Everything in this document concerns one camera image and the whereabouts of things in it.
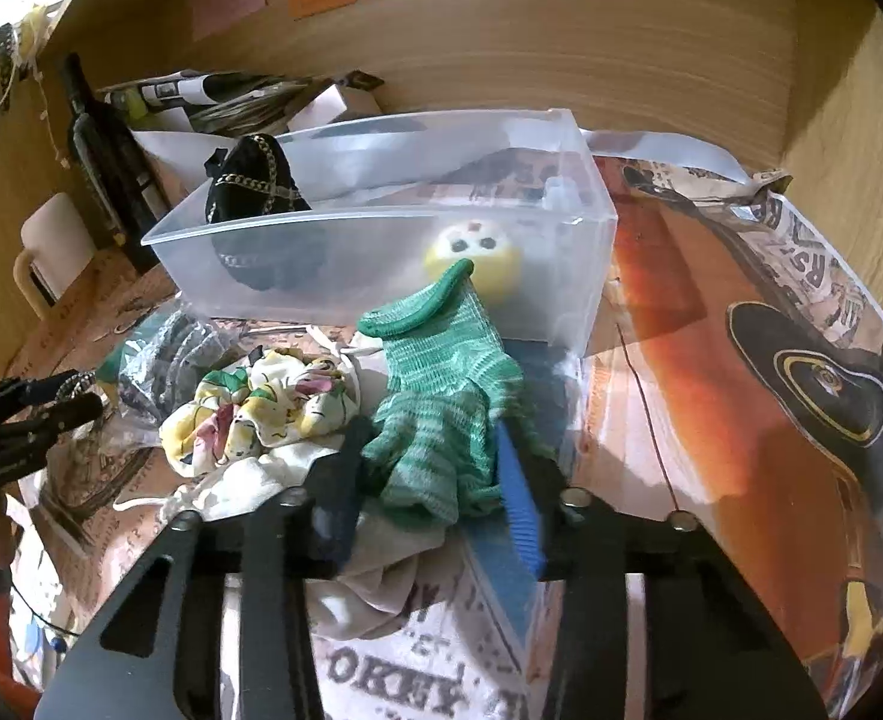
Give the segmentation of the white cloth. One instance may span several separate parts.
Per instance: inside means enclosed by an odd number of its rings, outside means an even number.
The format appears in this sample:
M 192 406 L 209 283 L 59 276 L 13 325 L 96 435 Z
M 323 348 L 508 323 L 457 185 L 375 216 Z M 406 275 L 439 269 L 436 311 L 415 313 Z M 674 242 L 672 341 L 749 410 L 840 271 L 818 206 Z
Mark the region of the white cloth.
M 259 457 L 214 466 L 166 496 L 117 500 L 113 509 L 154 507 L 162 523 L 185 511 L 199 512 L 207 522 L 247 514 L 274 494 L 304 484 L 311 466 L 336 454 L 343 442 L 341 436 L 329 436 L 282 445 Z M 362 499 L 355 489 L 347 497 L 350 509 L 334 514 L 316 494 L 308 525 L 308 555 L 337 567 L 334 577 L 307 583 L 311 630 L 336 640 L 375 634 L 400 617 L 416 585 L 419 557 L 444 543 L 439 522 L 406 522 L 385 512 L 378 500 Z

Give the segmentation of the green knit glove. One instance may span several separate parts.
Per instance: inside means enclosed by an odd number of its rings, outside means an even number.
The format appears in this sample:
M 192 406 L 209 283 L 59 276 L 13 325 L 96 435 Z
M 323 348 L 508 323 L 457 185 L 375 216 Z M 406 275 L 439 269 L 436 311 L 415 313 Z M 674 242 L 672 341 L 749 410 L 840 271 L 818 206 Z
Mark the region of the green knit glove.
M 435 283 L 370 310 L 357 330 L 380 340 L 388 390 L 373 416 L 362 457 L 383 507 L 450 527 L 500 507 L 497 436 L 502 419 L 519 444 L 554 455 L 539 437 L 524 393 L 523 369 L 506 353 L 459 259 Z

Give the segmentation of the black pouch with chain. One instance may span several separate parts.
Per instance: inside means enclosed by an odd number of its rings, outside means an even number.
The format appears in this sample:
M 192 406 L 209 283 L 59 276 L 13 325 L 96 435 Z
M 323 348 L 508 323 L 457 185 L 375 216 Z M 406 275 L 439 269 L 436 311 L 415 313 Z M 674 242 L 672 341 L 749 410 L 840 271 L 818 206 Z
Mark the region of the black pouch with chain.
M 256 291 L 310 288 L 325 261 L 325 231 L 314 224 L 261 224 L 310 210 L 279 142 L 264 133 L 245 135 L 230 149 L 217 148 L 204 167 L 211 179 L 204 221 L 241 223 L 211 239 L 230 277 Z

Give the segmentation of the silver scrubber in bag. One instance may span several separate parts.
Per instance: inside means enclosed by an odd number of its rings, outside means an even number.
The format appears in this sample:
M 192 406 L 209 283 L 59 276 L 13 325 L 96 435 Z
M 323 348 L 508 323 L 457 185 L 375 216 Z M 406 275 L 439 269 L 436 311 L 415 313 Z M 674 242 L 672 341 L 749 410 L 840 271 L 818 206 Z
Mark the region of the silver scrubber in bag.
M 238 341 L 178 301 L 160 305 L 121 343 L 119 411 L 140 426 L 157 427 L 191 398 L 207 372 L 229 364 Z

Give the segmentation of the floral fabric scrunchie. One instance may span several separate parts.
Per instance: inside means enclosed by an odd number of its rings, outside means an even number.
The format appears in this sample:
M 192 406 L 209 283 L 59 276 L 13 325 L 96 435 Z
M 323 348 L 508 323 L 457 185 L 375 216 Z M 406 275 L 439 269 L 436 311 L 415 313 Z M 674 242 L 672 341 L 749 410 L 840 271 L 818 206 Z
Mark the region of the floral fabric scrunchie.
M 218 466 L 328 437 L 359 413 L 357 382 L 344 356 L 295 348 L 256 355 L 202 376 L 194 394 L 158 427 L 173 471 L 201 478 Z

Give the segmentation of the white mug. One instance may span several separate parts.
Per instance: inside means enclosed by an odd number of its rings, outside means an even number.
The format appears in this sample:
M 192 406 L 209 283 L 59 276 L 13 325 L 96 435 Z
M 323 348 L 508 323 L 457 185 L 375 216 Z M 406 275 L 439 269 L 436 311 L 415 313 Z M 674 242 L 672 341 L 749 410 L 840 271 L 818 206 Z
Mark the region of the white mug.
M 77 280 L 97 248 L 71 197 L 58 192 L 28 216 L 20 228 L 22 250 L 12 278 L 35 316 L 44 319 Z

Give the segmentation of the dark wine bottle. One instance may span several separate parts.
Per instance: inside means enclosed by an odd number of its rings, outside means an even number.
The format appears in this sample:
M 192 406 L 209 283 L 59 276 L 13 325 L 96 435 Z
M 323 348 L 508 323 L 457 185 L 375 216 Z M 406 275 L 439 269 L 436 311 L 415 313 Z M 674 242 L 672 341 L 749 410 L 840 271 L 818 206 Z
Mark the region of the dark wine bottle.
M 133 132 L 114 107 L 95 96 L 75 52 L 64 59 L 62 81 L 72 110 L 72 156 L 108 215 L 116 245 L 144 275 L 157 265 L 158 257 L 142 239 L 170 205 Z

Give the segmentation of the clear plastic bin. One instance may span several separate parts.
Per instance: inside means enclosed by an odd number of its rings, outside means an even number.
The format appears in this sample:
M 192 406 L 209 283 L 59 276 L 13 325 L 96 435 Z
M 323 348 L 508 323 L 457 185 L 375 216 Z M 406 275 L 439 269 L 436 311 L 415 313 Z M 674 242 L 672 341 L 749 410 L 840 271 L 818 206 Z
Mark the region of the clear plastic bin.
M 256 291 L 215 254 L 205 185 L 144 242 L 181 296 L 225 319 L 352 325 L 433 283 L 428 247 L 445 227 L 493 221 L 521 249 L 510 298 L 487 304 L 507 340 L 585 351 L 606 283 L 617 211 L 565 109 L 435 110 L 289 133 L 279 140 L 310 210 L 261 224 L 314 224 L 326 255 L 310 288 Z

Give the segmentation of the stack of newspapers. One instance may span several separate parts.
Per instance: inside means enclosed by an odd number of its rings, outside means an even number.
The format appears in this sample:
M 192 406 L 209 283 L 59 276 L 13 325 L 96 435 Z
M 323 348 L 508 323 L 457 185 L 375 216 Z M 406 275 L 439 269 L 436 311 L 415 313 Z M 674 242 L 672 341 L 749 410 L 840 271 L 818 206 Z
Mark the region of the stack of newspapers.
M 313 76 L 181 70 L 105 86 L 97 98 L 137 132 L 236 138 L 286 132 L 293 117 L 331 85 L 331 78 Z

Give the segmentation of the small white cardboard box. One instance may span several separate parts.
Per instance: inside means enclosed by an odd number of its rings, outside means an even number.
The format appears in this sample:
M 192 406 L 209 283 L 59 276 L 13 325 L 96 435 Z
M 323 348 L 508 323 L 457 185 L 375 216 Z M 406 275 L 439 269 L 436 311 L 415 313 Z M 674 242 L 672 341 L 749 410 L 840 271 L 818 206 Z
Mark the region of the small white cardboard box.
M 343 85 L 329 85 L 302 110 L 298 110 L 287 122 L 289 132 L 300 132 L 309 128 L 324 127 L 339 122 L 357 121 L 367 117 L 378 117 L 382 108 L 377 99 L 363 89 Z

